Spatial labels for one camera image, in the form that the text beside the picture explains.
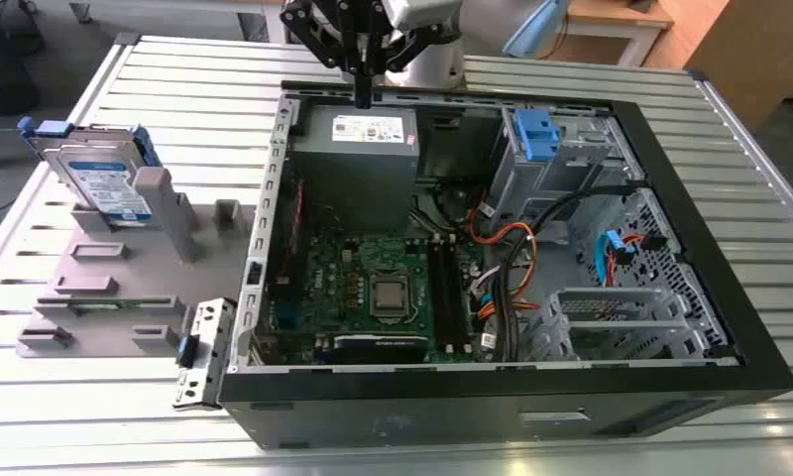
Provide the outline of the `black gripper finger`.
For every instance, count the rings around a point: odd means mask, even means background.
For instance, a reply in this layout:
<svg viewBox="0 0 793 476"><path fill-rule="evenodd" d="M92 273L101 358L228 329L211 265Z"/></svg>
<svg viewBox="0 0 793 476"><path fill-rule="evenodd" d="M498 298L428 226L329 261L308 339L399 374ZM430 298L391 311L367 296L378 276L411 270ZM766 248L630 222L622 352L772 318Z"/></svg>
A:
<svg viewBox="0 0 793 476"><path fill-rule="evenodd" d="M408 72L410 87L444 88L460 78L456 51L462 34L443 24L422 27L406 33L386 48L382 35L372 33L366 52L364 108L375 97L375 82L387 73Z"/></svg>
<svg viewBox="0 0 793 476"><path fill-rule="evenodd" d="M352 76L355 106L364 109L364 61L359 44L362 34L335 32L331 28L312 32L308 28L308 2L285 1L279 14L280 20L317 60L328 68L337 68Z"/></svg>

